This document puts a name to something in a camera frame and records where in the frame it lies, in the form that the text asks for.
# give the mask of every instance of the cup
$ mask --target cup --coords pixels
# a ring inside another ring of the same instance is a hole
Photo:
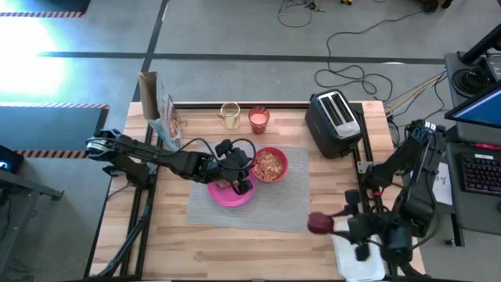
[[[269,110],[264,107],[253,107],[249,110],[249,121],[253,133],[265,133],[269,121]]]
[[[222,124],[227,129],[235,129],[240,126],[240,106],[237,103],[224,103],[221,106],[221,113],[217,115],[222,119]]]

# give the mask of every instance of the toaster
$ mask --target toaster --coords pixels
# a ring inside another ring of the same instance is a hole
[[[349,154],[362,138],[350,103],[336,89],[312,95],[305,120],[320,152],[327,158]]]

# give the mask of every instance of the wooden table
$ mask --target wooden table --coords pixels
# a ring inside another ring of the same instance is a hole
[[[385,161],[393,153],[393,145],[383,104],[369,101],[362,102],[362,105],[374,160]],[[242,110],[242,124],[235,130],[222,126],[222,121],[215,115],[217,110],[179,110],[183,141],[199,136],[209,142],[245,137],[256,144],[306,147],[312,210],[325,213],[341,210],[345,204],[344,191],[358,189],[353,157],[325,159],[306,127],[305,110],[270,111],[266,133],[256,136],[251,133],[247,110]],[[131,103],[124,134],[143,141],[146,126],[140,103]],[[363,146],[359,148],[364,156]],[[192,183],[173,175],[167,168],[161,168],[158,177],[142,275],[144,280],[342,278],[337,271],[329,236],[186,225]],[[125,183],[124,178],[115,179],[110,192],[120,189]],[[383,195],[384,204],[391,207],[398,192],[399,188],[388,187]],[[131,188],[108,201],[91,274],[101,271],[122,245],[133,194]],[[135,249],[131,263],[135,263]],[[418,249],[414,251],[412,265],[424,273]]]

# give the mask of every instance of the gray placemat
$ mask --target gray placemat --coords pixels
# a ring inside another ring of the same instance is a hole
[[[247,156],[249,145],[238,144]],[[245,204],[227,208],[216,204],[207,185],[194,183],[189,194],[187,224],[240,227],[255,230],[301,232],[310,212],[309,160],[306,148],[278,146],[289,160],[289,172],[276,183],[257,181],[256,191]],[[208,151],[205,146],[198,150]]]

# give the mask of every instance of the keyboard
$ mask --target keyboard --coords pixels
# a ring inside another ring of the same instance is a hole
[[[501,196],[501,160],[463,154],[460,160],[463,190]]]

